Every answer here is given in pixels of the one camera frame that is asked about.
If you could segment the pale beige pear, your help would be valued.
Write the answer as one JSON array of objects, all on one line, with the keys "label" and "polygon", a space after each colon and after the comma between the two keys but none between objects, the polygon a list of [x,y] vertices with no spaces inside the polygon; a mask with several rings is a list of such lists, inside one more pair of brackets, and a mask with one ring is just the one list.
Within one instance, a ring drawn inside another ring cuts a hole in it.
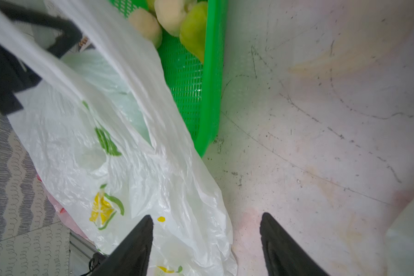
[{"label": "pale beige pear", "polygon": [[156,17],[143,8],[135,9],[129,16],[128,22],[148,41],[158,49],[162,43],[162,29]]}]

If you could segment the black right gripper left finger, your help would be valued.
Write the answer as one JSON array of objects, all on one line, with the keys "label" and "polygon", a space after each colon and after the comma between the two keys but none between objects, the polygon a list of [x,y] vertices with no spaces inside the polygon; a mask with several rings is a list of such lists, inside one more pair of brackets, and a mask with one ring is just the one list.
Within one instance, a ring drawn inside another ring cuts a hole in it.
[{"label": "black right gripper left finger", "polygon": [[153,242],[154,223],[150,215],[141,219],[107,258],[95,253],[89,262],[91,276],[145,276]]}]

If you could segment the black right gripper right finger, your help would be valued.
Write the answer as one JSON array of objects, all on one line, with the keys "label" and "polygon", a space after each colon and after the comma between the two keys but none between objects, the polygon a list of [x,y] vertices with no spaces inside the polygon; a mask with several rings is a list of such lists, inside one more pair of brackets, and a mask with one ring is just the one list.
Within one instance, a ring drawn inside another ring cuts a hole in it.
[{"label": "black right gripper right finger", "polygon": [[262,215],[260,234],[264,261],[269,276],[327,275],[267,212]]}]

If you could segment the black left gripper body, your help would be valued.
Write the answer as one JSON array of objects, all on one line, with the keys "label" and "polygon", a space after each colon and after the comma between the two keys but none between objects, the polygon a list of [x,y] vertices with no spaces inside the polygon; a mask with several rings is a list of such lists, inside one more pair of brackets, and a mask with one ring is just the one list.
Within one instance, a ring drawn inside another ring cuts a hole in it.
[{"label": "black left gripper body", "polygon": [[23,109],[16,93],[37,86],[41,78],[0,46],[0,114],[10,115]]}]

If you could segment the green pear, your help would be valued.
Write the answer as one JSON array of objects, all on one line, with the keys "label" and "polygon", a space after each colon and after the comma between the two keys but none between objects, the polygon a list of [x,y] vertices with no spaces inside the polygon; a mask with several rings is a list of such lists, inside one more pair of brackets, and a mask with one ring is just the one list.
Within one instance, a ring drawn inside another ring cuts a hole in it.
[{"label": "green pear", "polygon": [[204,64],[208,3],[196,3],[181,25],[181,44]]}]

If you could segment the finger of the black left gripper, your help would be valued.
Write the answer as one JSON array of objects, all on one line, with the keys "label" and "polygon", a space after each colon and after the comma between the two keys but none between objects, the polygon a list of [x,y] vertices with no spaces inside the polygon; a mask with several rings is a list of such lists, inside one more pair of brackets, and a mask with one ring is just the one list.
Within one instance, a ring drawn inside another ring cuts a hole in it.
[{"label": "finger of the black left gripper", "polygon": [[0,12],[11,22],[29,24],[35,31],[36,43],[58,58],[81,39],[81,32],[72,21],[51,16],[40,5],[29,8],[0,1]]}]

